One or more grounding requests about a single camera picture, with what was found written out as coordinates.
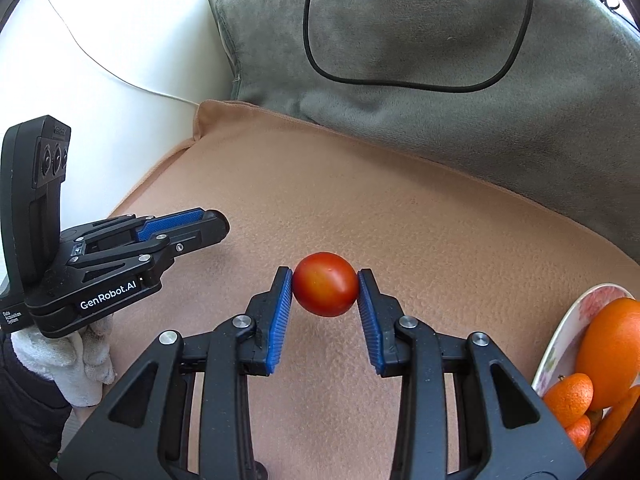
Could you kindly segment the left white gloved hand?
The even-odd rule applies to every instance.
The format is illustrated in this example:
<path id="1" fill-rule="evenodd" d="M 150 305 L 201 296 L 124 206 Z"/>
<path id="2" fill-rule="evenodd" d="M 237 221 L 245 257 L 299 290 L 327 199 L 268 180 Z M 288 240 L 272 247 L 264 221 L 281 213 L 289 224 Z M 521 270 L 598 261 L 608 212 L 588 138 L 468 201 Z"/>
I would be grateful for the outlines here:
<path id="1" fill-rule="evenodd" d="M 107 315 L 61 338 L 47 338 L 35 327 L 11 334 L 17 359 L 31 372 L 54 382 L 73 408 L 99 404 L 103 387 L 115 380 Z"/>

